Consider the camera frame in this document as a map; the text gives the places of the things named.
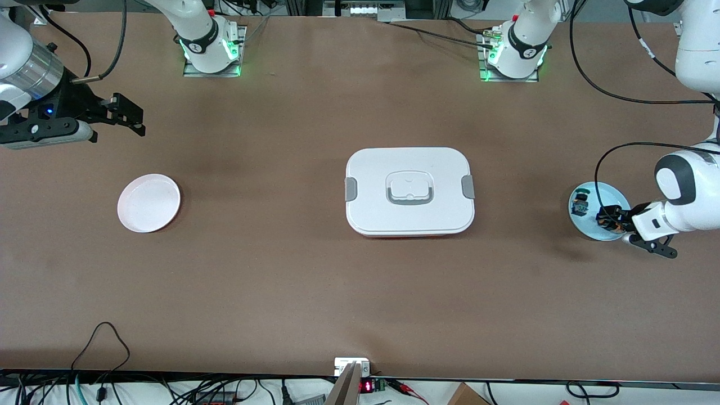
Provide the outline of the white metal mount block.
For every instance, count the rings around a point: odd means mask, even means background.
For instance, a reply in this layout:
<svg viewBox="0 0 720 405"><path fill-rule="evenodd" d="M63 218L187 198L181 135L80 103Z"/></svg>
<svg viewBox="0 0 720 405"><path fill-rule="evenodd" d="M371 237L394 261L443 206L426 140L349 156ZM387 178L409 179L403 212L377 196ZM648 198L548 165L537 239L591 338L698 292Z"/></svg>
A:
<svg viewBox="0 0 720 405"><path fill-rule="evenodd" d="M361 365L362 377L370 377L371 375L371 362L367 357L335 357L334 359L334 374L333 376L339 377L344 368L350 364L358 363Z"/></svg>

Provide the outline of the red clip test leads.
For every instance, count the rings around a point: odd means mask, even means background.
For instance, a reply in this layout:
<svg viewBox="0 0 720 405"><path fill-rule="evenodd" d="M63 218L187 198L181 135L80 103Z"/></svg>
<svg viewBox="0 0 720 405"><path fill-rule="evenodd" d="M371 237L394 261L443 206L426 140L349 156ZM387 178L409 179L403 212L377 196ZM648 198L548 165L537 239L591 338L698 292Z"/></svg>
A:
<svg viewBox="0 0 720 405"><path fill-rule="evenodd" d="M391 389L396 390L399 394L406 395L407 397L416 398L417 400L420 400L424 405L430 405L427 400L425 400L424 397L417 394L409 385L403 384L402 382L399 382L399 380L396 379L385 379L386 385L388 387L391 387Z"/></svg>

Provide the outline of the pink round plate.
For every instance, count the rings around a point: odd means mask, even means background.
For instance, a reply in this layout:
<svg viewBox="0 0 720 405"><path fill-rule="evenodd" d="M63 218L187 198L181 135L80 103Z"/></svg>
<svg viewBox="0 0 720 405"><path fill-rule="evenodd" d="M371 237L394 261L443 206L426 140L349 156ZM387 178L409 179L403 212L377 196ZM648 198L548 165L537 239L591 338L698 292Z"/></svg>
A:
<svg viewBox="0 0 720 405"><path fill-rule="evenodd" d="M124 187L116 203L116 214L126 229L152 233L172 222L181 203L182 193L172 178L146 174Z"/></svg>

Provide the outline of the white lidded lunch box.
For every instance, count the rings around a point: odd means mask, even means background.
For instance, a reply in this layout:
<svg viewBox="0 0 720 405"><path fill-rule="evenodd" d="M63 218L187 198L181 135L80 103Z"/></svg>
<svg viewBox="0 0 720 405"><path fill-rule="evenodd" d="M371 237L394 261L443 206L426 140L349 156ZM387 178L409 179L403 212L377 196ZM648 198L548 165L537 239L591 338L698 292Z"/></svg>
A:
<svg viewBox="0 0 720 405"><path fill-rule="evenodd" d="M470 162L454 148L366 148L344 183L345 217L367 237L457 234L475 219Z"/></svg>

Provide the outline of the green black switch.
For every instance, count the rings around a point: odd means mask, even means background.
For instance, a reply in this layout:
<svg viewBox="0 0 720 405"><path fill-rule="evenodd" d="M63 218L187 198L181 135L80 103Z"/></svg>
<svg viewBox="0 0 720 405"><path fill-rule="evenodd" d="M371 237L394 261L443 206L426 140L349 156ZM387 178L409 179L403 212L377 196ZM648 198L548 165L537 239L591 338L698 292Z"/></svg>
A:
<svg viewBox="0 0 720 405"><path fill-rule="evenodd" d="M586 188L579 188L574 191L574 196L570 199L569 212L571 215L584 217L587 215L589 203L587 199L591 192Z"/></svg>

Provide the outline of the light blue round plate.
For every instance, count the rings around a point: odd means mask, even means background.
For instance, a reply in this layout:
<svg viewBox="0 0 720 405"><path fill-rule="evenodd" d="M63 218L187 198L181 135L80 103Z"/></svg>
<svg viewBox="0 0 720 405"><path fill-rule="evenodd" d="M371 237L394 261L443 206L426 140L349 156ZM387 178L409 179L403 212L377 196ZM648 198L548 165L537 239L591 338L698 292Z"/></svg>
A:
<svg viewBox="0 0 720 405"><path fill-rule="evenodd" d="M579 188L586 188L591 192L587 199L589 203L587 215L584 217L571 215L569 212L569 201L574 196L574 191ZM586 237L596 241L615 241L621 239L625 235L625 232L609 232L597 225L596 222L596 215L597 212L599 212L599 208L609 205L620 205L624 210L631 208L627 198L625 198L617 188L604 182L600 182L597 185L595 182L586 182L574 188L573 192L570 193L568 203L566 203L566 210L568 211L569 220L574 228Z"/></svg>

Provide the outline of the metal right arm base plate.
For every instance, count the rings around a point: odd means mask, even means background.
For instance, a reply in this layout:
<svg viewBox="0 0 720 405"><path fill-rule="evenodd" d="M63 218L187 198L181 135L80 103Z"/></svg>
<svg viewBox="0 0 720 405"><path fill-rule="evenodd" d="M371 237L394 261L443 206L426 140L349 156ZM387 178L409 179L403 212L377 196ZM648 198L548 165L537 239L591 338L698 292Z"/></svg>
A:
<svg viewBox="0 0 720 405"><path fill-rule="evenodd" d="M235 34L231 34L233 39L232 44L226 44L224 48L229 52L232 57L231 63L224 67L222 71L216 73L203 73L198 71L190 60L186 57L186 61L183 66L183 77L190 78L237 78L241 76L242 72L242 58L244 57L245 47L245 34L247 32L246 25L240 25L236 29Z"/></svg>

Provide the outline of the grey metal bar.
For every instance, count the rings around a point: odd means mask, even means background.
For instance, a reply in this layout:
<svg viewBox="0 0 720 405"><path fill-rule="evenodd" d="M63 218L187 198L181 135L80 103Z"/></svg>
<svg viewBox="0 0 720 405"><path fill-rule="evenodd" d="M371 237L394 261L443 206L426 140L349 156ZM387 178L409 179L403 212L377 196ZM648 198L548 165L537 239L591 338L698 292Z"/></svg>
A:
<svg viewBox="0 0 720 405"><path fill-rule="evenodd" d="M358 405L358 391L362 379L362 361L348 362L337 377L323 405Z"/></svg>

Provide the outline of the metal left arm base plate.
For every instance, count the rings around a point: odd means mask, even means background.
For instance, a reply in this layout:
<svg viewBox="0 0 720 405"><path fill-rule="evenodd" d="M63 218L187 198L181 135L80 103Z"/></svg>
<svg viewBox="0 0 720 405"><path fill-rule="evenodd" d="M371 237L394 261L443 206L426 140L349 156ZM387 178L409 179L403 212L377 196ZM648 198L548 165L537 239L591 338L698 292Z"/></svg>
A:
<svg viewBox="0 0 720 405"><path fill-rule="evenodd" d="M536 83L539 81L538 68L530 76L525 78L510 78L497 71L496 67L488 64L491 52L488 49L478 46L479 77L483 82L515 82L515 83Z"/></svg>

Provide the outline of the silver metal device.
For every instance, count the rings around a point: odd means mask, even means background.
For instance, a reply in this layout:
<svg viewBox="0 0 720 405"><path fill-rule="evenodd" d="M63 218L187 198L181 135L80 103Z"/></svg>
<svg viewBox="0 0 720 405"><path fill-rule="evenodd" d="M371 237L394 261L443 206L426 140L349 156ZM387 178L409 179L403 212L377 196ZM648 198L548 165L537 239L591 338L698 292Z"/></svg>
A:
<svg viewBox="0 0 720 405"><path fill-rule="evenodd" d="M404 20L404 0L323 0L322 16L365 17L377 21Z"/></svg>

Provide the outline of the brown cardboard box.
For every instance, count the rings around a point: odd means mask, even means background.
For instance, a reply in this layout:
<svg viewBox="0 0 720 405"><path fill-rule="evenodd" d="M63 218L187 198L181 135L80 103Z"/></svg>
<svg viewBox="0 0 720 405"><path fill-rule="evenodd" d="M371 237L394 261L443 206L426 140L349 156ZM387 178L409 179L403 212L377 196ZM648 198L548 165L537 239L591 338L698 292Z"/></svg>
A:
<svg viewBox="0 0 720 405"><path fill-rule="evenodd" d="M465 382L458 385L447 405L492 405Z"/></svg>

